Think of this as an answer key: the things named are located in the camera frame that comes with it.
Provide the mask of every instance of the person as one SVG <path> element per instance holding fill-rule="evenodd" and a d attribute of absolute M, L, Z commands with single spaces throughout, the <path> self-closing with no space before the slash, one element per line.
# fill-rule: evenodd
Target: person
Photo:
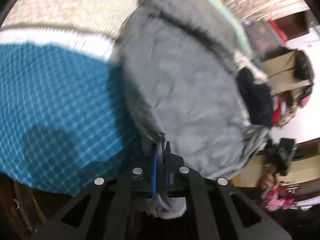
<path fill-rule="evenodd" d="M 263 169 L 262 176 L 258 182 L 258 187 L 267 189 L 271 187 L 270 192 L 261 199 L 256 200 L 256 203 L 267 211 L 276 211 L 281 206 L 294 205 L 293 198 L 279 198 L 279 185 L 281 181 L 280 174 L 274 175 L 274 168 L 267 167 Z"/>
<path fill-rule="evenodd" d="M 258 203 L 267 214 L 285 229 L 293 240 L 316 240 L 320 236 L 320 204 L 303 211 L 283 209 L 283 205 L 294 205 L 292 198 L 279 198 L 280 175 L 273 175 L 271 168 L 265 168 L 258 182 L 261 189 L 273 187 Z"/>

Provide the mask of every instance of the black device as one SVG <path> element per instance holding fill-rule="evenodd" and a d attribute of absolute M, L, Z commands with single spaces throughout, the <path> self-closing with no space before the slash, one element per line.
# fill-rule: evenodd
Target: black device
<path fill-rule="evenodd" d="M 273 143 L 271 139 L 268 140 L 264 148 L 266 155 L 265 165 L 273 167 L 273 175 L 280 174 L 287 176 L 290 164 L 296 154 L 297 145 L 294 139 L 281 138 L 279 144 Z M 264 198 L 274 187 L 274 185 L 263 189 L 261 198 Z"/>
<path fill-rule="evenodd" d="M 183 158 L 171 153 L 169 142 L 163 154 L 154 152 L 117 180 L 95 179 L 46 224 L 37 228 L 31 240 L 291 239 L 228 180 L 205 179 L 197 171 L 185 167 Z M 173 220 L 149 217 L 153 226 L 148 224 L 147 231 L 143 228 L 137 231 L 143 215 L 132 208 L 132 203 L 139 198 L 152 198 L 154 191 L 171 198 L 185 197 L 187 211 Z M 175 231 L 179 233 L 172 236 L 168 225 L 176 221 L 187 222 L 177 226 Z"/>

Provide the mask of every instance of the wooden furniture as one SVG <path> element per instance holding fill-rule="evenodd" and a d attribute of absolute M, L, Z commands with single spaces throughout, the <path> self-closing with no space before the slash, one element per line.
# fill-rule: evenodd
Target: wooden furniture
<path fill-rule="evenodd" d="M 43 224 L 47 217 L 53 215 L 71 198 L 67 195 L 55 198 L 58 194 L 43 192 L 39 195 L 39 192 L 41 191 L 31 189 L 0 173 L 0 212 L 9 222 L 11 230 L 16 233 L 12 239 L 17 237 L 28 240 L 38 225 Z M 42 201 L 49 216 L 43 213 L 37 199 Z"/>
<path fill-rule="evenodd" d="M 320 178 L 320 143 L 300 147 L 289 168 L 287 176 L 282 177 L 284 185 L 294 185 Z M 237 187 L 256 187 L 261 177 L 265 156 L 252 158 L 245 169 L 232 178 Z"/>
<path fill-rule="evenodd" d="M 295 201 L 302 201 L 320 196 L 320 178 L 293 185 L 282 184 L 279 189 L 279 196 L 294 198 Z"/>
<path fill-rule="evenodd" d="M 288 36 L 288 40 L 309 33 L 309 17 L 307 11 L 291 14 L 275 20 L 279 28 Z"/>

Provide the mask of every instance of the white stripe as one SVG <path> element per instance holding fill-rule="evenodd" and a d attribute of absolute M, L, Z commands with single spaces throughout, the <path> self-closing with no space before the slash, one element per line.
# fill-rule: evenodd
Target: white stripe
<path fill-rule="evenodd" d="M 0 44 L 54 45 L 107 62 L 114 40 L 101 33 L 80 33 L 49 27 L 27 27 L 0 31 Z"/>

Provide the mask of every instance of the dark hair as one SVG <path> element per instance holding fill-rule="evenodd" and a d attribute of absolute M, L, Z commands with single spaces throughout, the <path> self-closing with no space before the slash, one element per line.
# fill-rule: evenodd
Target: dark hair
<path fill-rule="evenodd" d="M 307 211 L 283 210 L 268 212 L 281 225 L 293 240 L 320 239 L 320 205 L 315 205 Z"/>

